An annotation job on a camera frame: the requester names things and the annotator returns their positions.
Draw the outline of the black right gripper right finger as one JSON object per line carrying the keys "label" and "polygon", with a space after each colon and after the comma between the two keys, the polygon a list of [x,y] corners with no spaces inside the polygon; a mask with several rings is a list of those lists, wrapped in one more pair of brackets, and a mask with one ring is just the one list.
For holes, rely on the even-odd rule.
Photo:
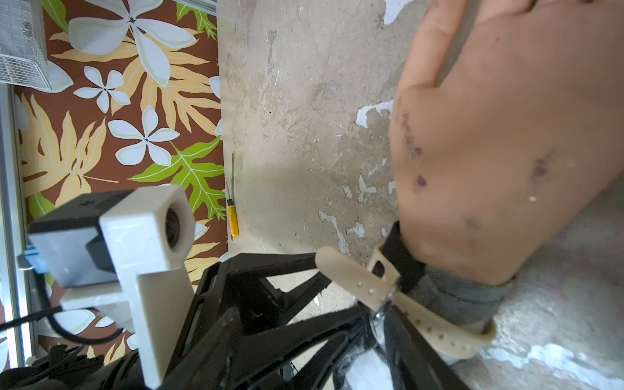
{"label": "black right gripper right finger", "polygon": [[398,308],[388,309],[383,329],[393,388],[468,390]]}

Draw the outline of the mannequin hand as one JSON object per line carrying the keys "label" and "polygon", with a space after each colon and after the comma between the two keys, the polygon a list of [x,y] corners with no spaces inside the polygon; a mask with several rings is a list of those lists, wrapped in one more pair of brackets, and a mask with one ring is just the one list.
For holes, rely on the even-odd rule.
{"label": "mannequin hand", "polygon": [[623,169],[623,4],[430,4],[389,136],[401,240],[429,266],[510,280]]}

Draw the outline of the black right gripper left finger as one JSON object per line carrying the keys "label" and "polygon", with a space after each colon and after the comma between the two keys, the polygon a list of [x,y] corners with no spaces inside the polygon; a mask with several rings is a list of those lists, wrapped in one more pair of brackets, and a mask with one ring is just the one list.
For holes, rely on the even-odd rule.
{"label": "black right gripper left finger", "polygon": [[229,308],[164,380],[160,389],[225,389],[242,338],[240,311]]}

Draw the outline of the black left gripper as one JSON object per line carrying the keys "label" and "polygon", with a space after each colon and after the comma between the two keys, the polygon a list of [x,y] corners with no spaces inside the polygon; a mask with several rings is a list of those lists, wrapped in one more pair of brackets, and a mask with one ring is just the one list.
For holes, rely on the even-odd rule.
{"label": "black left gripper", "polygon": [[314,270],[315,256],[243,253],[207,268],[174,349],[166,378],[231,307],[242,338],[225,389],[322,389],[365,335],[367,309],[354,306],[299,322],[293,318],[329,286],[316,272],[289,292],[271,276]]}

